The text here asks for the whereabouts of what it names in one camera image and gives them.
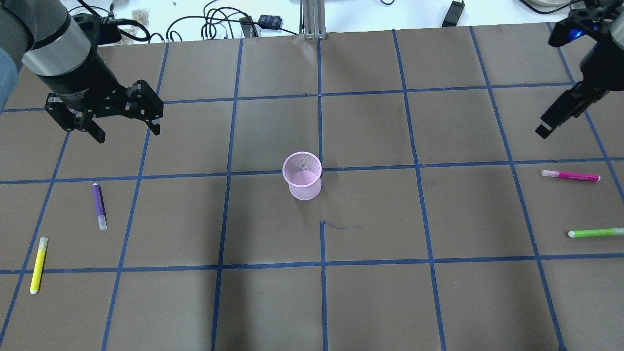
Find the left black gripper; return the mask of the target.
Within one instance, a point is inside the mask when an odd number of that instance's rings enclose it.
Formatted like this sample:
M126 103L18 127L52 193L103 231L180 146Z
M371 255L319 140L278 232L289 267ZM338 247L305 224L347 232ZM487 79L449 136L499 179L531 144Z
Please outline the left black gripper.
M164 103L148 82L138 80L131 87L119 86L104 98L86 107L71 108L57 94L50 93L45 111L66 131L80 130L88 133L97 143L105 142L106 133L94 121L95 118L123 116L145 122L155 136L160 135L160 118Z

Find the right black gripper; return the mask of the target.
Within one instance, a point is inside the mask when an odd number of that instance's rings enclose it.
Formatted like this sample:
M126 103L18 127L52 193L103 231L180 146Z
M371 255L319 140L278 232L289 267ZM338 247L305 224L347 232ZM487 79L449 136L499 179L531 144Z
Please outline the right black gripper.
M580 81L571 89L564 91L564 100L554 102L540 118L540 125L535 133L541 138L548 138L558 127L571 117L579 117L591 104L601 100L610 91Z

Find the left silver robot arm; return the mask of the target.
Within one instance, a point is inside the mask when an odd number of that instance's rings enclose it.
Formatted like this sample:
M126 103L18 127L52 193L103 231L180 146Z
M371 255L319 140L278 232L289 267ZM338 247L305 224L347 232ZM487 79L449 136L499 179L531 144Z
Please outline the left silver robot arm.
M1 2L2 108L27 67L49 87L44 108L63 130L103 143L106 134L96 118L123 116L144 122L157 136L161 98L144 80L122 86L98 53L123 37L147 42L149 31L136 20L101 16L84 1L80 5L86 13L72 15L59 0Z

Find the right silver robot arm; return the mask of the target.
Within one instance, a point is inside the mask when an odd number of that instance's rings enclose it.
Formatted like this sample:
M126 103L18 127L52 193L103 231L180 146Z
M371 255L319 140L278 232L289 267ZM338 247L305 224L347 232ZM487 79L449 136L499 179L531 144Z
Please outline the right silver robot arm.
M591 104L611 91L624 88L623 2L621 0L586 0L585 6L571 9L558 22L548 44L562 47L583 36L595 40L595 46L580 62L582 80L564 91L541 116L535 130L541 138L550 134L571 117L579 117Z

